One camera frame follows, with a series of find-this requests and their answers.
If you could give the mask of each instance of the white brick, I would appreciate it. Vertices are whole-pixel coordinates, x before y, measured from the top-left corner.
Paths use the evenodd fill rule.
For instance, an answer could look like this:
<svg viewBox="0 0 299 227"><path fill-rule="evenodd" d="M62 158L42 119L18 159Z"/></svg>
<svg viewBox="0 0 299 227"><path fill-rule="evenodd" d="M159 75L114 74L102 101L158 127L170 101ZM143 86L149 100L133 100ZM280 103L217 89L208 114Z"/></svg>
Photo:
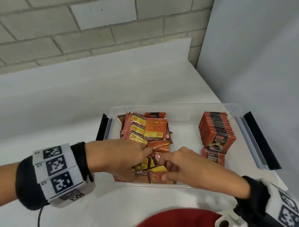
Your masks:
<svg viewBox="0 0 299 227"><path fill-rule="evenodd" d="M18 40L78 30L67 7L7 15L0 20Z"/></svg>
<svg viewBox="0 0 299 227"><path fill-rule="evenodd" d="M24 0L0 0L0 13L27 8L29 8L29 6Z"/></svg>
<svg viewBox="0 0 299 227"><path fill-rule="evenodd" d="M38 65L35 62L26 62L26 63L20 63L15 65L8 65L8 66L0 67L0 74L17 72L26 69L32 69L35 67L38 67Z"/></svg>
<svg viewBox="0 0 299 227"><path fill-rule="evenodd" d="M194 0L192 10L199 10L214 4L214 0Z"/></svg>
<svg viewBox="0 0 299 227"><path fill-rule="evenodd" d="M46 59L37 60L37 63L41 66L44 65L52 65L60 62L65 62L69 60L79 59L83 57L90 56L89 51L81 52L81 53L75 53L75 54L69 54L69 55L60 55L60 56L54 56Z"/></svg>
<svg viewBox="0 0 299 227"><path fill-rule="evenodd" d="M189 61L197 61L201 50L202 50L201 46L190 47L188 60Z"/></svg>
<svg viewBox="0 0 299 227"><path fill-rule="evenodd" d="M197 31L190 31L188 32L188 36L192 37L190 46L198 46L202 45L205 37L205 29L200 29Z"/></svg>
<svg viewBox="0 0 299 227"><path fill-rule="evenodd" d="M68 2L77 2L78 0L29 0L33 7L41 7L47 5L56 5Z"/></svg>
<svg viewBox="0 0 299 227"><path fill-rule="evenodd" d="M109 28L57 35L54 40L64 53L114 44Z"/></svg>
<svg viewBox="0 0 299 227"><path fill-rule="evenodd" d="M135 41L163 35L163 19L134 22L112 27L117 43Z"/></svg>
<svg viewBox="0 0 299 227"><path fill-rule="evenodd" d="M191 5L192 0L137 0L138 19L184 13Z"/></svg>
<svg viewBox="0 0 299 227"><path fill-rule="evenodd" d="M93 55L102 55L102 54L121 51L121 50L128 50L128 49L132 49L132 48L139 47L139 46L140 46L140 42L114 45L114 46L109 46L109 47L104 47L101 49L93 50L92 54Z"/></svg>
<svg viewBox="0 0 299 227"><path fill-rule="evenodd" d="M94 1L72 5L81 29L119 24L137 19L135 0Z"/></svg>
<svg viewBox="0 0 299 227"><path fill-rule="evenodd" d="M30 40L0 46L0 58L7 64L59 55L51 38Z"/></svg>
<svg viewBox="0 0 299 227"><path fill-rule="evenodd" d="M164 25L165 35L206 28L210 14L210 10L203 10L166 18Z"/></svg>
<svg viewBox="0 0 299 227"><path fill-rule="evenodd" d="M194 68L196 68L198 61L191 61L190 63L193 65Z"/></svg>
<svg viewBox="0 0 299 227"><path fill-rule="evenodd" d="M141 45L150 45L150 44L154 44L154 43L161 43L161 42L166 42L169 40L174 40L174 39L179 39L182 37L186 37L186 33L182 33L182 34L177 34L177 35L169 35L169 36L162 36L162 37L157 37L157 38L153 38L150 40L145 40L145 41L141 41Z"/></svg>
<svg viewBox="0 0 299 227"><path fill-rule="evenodd" d="M0 43L15 41L13 37L0 25Z"/></svg>

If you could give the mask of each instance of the clear plastic bin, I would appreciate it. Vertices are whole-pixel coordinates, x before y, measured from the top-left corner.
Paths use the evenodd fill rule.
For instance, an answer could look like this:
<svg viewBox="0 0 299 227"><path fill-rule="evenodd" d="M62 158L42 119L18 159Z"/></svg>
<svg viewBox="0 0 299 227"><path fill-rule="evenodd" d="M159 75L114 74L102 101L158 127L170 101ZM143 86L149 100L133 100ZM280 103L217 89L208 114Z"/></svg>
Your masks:
<svg viewBox="0 0 299 227"><path fill-rule="evenodd" d="M170 151L175 151L186 146L197 153L201 153L203 147L198 129L199 122L205 111L227 112L228 119L231 122L232 129L238 127L234 117L243 115L242 108L237 104L230 103L202 103L202 104L168 104L168 105L148 105L148 106L125 106L114 107L107 115L110 122L106 129L106 139L119 139L121 123L117 118L118 115L126 112L135 112L144 114L145 112L166 112L166 118L169 121L169 129L173 131L173 144ZM96 173L98 180L114 181L111 174ZM115 182L116 184L141 186L141 187L169 187L169 188L187 188L189 186L178 182L177 184L144 184L144 183L124 183Z"/></svg>

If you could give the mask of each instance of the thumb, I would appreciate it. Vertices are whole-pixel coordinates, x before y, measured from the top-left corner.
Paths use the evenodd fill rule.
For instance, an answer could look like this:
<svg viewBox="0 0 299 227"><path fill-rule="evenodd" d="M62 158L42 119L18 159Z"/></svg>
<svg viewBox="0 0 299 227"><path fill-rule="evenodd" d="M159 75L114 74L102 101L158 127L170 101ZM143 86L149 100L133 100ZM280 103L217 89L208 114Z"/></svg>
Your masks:
<svg viewBox="0 0 299 227"><path fill-rule="evenodd" d="M133 182L135 178L135 172L132 170L124 170L120 177L125 179L127 182Z"/></svg>
<svg viewBox="0 0 299 227"><path fill-rule="evenodd" d="M147 157L152 154L152 148L147 147L147 148L143 149L142 152L143 152L144 157Z"/></svg>
<svg viewBox="0 0 299 227"><path fill-rule="evenodd" d="M179 180L180 172L167 172L163 174L161 180L163 181L180 181Z"/></svg>

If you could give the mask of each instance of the red fabric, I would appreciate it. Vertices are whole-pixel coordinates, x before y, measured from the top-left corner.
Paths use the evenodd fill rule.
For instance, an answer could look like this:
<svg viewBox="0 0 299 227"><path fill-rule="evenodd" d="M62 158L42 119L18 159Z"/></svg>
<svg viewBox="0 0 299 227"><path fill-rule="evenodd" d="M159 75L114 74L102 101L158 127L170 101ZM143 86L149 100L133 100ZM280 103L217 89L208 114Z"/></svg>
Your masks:
<svg viewBox="0 0 299 227"><path fill-rule="evenodd" d="M220 214L200 209L175 209L155 214L137 227L215 227Z"/></svg>

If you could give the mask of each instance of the person's right hand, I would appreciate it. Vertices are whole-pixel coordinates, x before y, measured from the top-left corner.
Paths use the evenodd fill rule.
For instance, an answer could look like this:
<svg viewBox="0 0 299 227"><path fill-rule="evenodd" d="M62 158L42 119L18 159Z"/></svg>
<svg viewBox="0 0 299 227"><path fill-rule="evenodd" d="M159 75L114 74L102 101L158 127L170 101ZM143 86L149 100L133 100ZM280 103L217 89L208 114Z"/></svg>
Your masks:
<svg viewBox="0 0 299 227"><path fill-rule="evenodd" d="M173 167L174 172L165 173L162 176L163 181L180 181L191 187L220 192L240 199L250 197L250 186L245 179L186 147L164 153L160 165L165 163L167 169Z"/></svg>

